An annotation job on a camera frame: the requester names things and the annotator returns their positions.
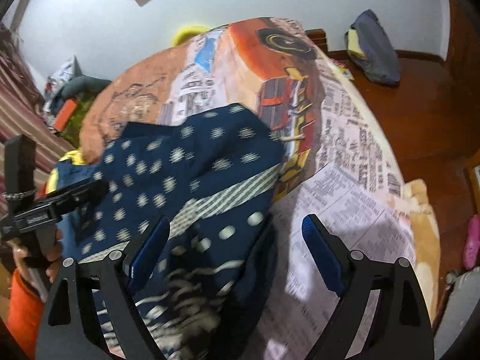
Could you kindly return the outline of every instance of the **blue gripper pad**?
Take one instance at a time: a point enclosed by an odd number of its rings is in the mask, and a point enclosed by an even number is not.
[[[302,221],[301,233],[326,287],[341,297],[347,289],[342,282],[342,265],[309,216]]]
[[[153,226],[153,230],[150,231],[149,228],[145,230],[145,233],[149,234],[143,241],[134,260],[131,262],[129,272],[130,280],[127,289],[132,294],[145,287],[147,280],[150,278],[153,269],[157,265],[158,258],[160,257],[165,244],[169,240],[170,222],[166,217],[160,219],[158,223]]]

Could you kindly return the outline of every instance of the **orange sleeve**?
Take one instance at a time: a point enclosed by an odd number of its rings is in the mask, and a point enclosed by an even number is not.
[[[10,313],[7,327],[27,356],[34,360],[38,328],[42,318],[43,303],[22,281],[15,269],[10,292]]]

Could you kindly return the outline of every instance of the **orange truck print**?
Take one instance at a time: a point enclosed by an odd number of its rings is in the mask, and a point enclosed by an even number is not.
[[[315,172],[320,145],[315,136],[320,136],[324,97],[316,51],[269,19],[235,23],[229,30],[242,60],[263,80],[257,94],[258,116],[285,142],[283,175],[275,197],[280,199]]]

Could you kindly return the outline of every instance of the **orange box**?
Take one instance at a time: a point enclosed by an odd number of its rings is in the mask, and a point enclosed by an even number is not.
[[[76,108],[77,103],[72,99],[68,99],[58,112],[52,127],[57,131],[62,131]]]

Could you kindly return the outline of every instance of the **human hand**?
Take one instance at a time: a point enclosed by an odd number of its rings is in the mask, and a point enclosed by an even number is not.
[[[57,277],[60,264],[62,263],[62,243],[58,242],[58,240],[62,239],[63,235],[60,230],[57,229],[55,233],[55,244],[53,245],[51,251],[45,256],[48,261],[51,262],[51,265],[45,270],[46,275],[49,278],[49,281],[53,283]],[[23,280],[29,283],[33,288],[37,289],[35,286],[35,282],[28,271],[28,267],[23,260],[25,257],[28,256],[28,249],[20,245],[19,242],[15,240],[9,241],[9,245],[11,246],[13,252],[13,260],[15,261],[15,265],[18,268],[20,275],[22,276]]]

